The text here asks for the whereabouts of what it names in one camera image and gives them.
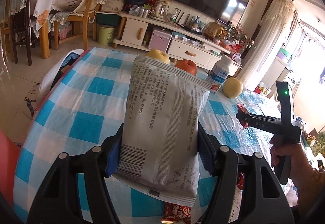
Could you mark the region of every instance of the white plastic package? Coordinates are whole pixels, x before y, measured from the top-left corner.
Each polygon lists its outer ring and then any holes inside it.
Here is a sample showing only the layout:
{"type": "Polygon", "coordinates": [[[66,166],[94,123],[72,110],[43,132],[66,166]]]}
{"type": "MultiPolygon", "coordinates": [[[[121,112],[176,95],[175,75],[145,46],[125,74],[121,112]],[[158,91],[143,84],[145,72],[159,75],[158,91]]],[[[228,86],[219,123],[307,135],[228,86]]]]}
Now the white plastic package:
{"type": "Polygon", "coordinates": [[[138,56],[114,176],[156,199],[192,207],[199,181],[198,116],[210,88],[179,68],[138,56]]]}

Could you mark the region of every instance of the blue and white tablecloth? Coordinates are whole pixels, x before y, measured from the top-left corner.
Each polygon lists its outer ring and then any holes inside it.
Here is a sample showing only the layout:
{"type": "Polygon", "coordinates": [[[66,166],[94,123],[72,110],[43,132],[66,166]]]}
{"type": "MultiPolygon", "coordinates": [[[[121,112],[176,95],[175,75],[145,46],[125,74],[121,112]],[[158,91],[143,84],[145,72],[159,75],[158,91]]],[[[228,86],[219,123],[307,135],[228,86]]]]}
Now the blue and white tablecloth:
{"type": "MultiPolygon", "coordinates": [[[[52,90],[32,124],[22,147],[14,180],[14,210],[27,220],[36,192],[59,153],[83,154],[115,135],[124,121],[126,98],[135,55],[93,48],[85,54],[52,90]]],[[[205,79],[206,74],[198,77],[205,79]]],[[[262,152],[268,161],[271,134],[242,127],[236,119],[236,103],[248,111],[279,117],[266,98],[244,90],[236,99],[222,91],[210,94],[199,120],[207,133],[236,152],[262,152]]],[[[212,196],[215,178],[200,160],[198,194],[192,207],[192,223],[204,213],[212,196]]],[[[78,175],[79,195],[84,219],[91,220],[83,175],[78,175]]],[[[114,177],[107,188],[122,224],[161,223],[164,203],[124,185],[114,177]]]]}

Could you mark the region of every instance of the sleeve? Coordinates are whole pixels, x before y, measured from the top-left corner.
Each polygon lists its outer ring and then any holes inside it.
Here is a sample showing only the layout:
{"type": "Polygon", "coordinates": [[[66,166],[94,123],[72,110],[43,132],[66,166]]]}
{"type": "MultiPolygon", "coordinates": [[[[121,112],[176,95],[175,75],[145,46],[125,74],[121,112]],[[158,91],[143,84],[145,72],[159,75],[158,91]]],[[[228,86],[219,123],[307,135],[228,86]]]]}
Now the sleeve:
{"type": "Polygon", "coordinates": [[[304,216],[316,201],[320,191],[325,185],[325,172],[315,169],[309,182],[298,190],[298,210],[304,216]]]}

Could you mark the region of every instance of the human hand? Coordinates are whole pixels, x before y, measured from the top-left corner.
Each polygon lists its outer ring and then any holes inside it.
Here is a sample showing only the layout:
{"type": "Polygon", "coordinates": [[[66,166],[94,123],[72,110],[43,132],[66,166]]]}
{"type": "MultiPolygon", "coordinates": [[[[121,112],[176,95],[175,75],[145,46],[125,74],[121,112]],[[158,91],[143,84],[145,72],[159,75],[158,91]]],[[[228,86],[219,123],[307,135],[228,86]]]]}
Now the human hand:
{"type": "Polygon", "coordinates": [[[309,164],[305,152],[300,143],[297,144],[283,144],[281,145],[282,138],[280,136],[273,136],[270,144],[273,144],[271,153],[271,167],[279,164],[279,156],[291,156],[291,171],[289,178],[292,179],[295,186],[300,189],[314,175],[314,169],[309,164]]]}

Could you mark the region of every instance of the white bottle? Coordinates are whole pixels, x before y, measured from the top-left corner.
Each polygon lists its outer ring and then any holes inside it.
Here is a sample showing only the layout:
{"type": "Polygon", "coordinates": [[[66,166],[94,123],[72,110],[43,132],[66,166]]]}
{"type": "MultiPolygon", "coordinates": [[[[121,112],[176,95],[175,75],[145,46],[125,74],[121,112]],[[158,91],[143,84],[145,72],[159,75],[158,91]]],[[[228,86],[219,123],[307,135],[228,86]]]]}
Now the white bottle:
{"type": "Polygon", "coordinates": [[[177,13],[178,13],[178,8],[175,8],[175,9],[173,10],[172,15],[170,16],[170,19],[169,19],[171,22],[174,22],[174,21],[176,20],[177,13]]]}
{"type": "Polygon", "coordinates": [[[214,67],[206,78],[207,81],[212,83],[211,90],[217,91],[225,82],[232,63],[233,60],[224,54],[221,59],[214,64],[214,67]]]}

